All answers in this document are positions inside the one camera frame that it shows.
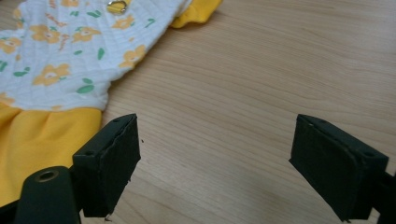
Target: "fabric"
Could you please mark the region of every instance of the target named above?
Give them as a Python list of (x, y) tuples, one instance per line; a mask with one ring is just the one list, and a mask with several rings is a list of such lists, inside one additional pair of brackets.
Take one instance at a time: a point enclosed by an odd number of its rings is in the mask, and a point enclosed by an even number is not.
[(189, 22), (207, 22), (222, 0), (192, 0), (171, 24), (174, 28), (181, 28)]
[(128, 8), (129, 4), (131, 4), (131, 0), (115, 0), (111, 1), (111, 3), (111, 5), (107, 4), (107, 11), (112, 13), (123, 13), (123, 10)]
[(23, 111), (0, 104), (0, 206), (19, 199), (30, 174), (55, 165), (70, 167), (73, 154), (100, 124), (98, 109)]
[(19, 199), (28, 175), (72, 165), (100, 128), (111, 81), (134, 69), (175, 17), (174, 27), (204, 22), (218, 6), (126, 4), (113, 14), (105, 0), (27, 0), (14, 11), (18, 29), (0, 31), (0, 207)]
[(28, 0), (15, 13), (21, 29), (0, 33), (0, 94), (25, 110), (103, 110), (110, 82), (134, 68), (184, 2), (134, 0), (114, 15), (104, 1)]

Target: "floral fabric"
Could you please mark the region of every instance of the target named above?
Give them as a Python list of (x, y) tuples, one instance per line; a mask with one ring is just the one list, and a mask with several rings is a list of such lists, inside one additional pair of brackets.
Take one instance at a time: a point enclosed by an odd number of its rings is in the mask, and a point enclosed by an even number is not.
[(105, 109), (111, 81), (143, 59), (189, 0), (27, 0), (0, 32), (0, 103), (21, 109)]

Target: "wooden table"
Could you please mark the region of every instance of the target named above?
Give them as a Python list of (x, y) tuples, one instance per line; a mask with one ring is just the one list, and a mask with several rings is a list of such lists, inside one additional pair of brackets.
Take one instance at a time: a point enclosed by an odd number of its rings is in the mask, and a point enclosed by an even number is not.
[[(20, 1), (0, 1), (0, 29)], [(332, 122), (395, 173), (395, 11), (225, 0), (208, 24), (169, 29), (110, 90), (104, 124), (136, 113), (142, 154), (113, 223), (341, 223), (288, 162), (295, 119)]]

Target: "screw hole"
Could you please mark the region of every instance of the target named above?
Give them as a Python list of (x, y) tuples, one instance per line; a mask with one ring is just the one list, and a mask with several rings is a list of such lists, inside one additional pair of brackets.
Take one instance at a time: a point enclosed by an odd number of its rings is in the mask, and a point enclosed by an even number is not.
[(35, 178), (35, 181), (40, 182), (40, 183), (47, 182), (47, 181), (50, 181), (51, 179), (54, 179), (58, 175), (59, 175), (59, 172), (57, 170), (46, 171), (46, 172), (38, 175)]

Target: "green leaf print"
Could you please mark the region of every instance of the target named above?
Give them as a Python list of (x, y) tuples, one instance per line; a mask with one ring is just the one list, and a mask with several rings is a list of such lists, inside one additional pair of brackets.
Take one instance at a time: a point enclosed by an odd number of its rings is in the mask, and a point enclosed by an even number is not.
[(87, 14), (89, 16), (94, 17), (94, 18), (99, 18), (99, 17), (102, 16), (102, 13), (100, 11), (98, 11), (98, 10), (95, 10), (94, 12), (87, 12)]
[(27, 74), (27, 72), (14, 72), (15, 77), (23, 77), (26, 74)]
[(25, 67), (23, 72), (14, 72), (15, 77), (23, 77), (24, 75), (28, 74), (30, 71), (30, 67)]
[(105, 55), (105, 50), (102, 49), (102, 48), (99, 48), (99, 50), (98, 50), (98, 60), (102, 60), (104, 55)]
[(7, 62), (0, 61), (0, 72), (3, 72), (4, 69), (6, 69), (7, 65)]
[(75, 17), (77, 17), (78, 14), (79, 14), (79, 11), (72, 11), (72, 12), (70, 12), (70, 16), (75, 16)]
[(92, 80), (90, 80), (89, 78), (83, 78), (82, 79), (83, 82), (87, 83), (87, 84), (92, 84)]
[(93, 91), (93, 89), (95, 89), (93, 85), (83, 86), (77, 90), (77, 93), (84, 94)]
[(148, 28), (152, 23), (154, 23), (155, 20), (154, 19), (148, 19), (148, 24), (145, 26), (145, 28)]

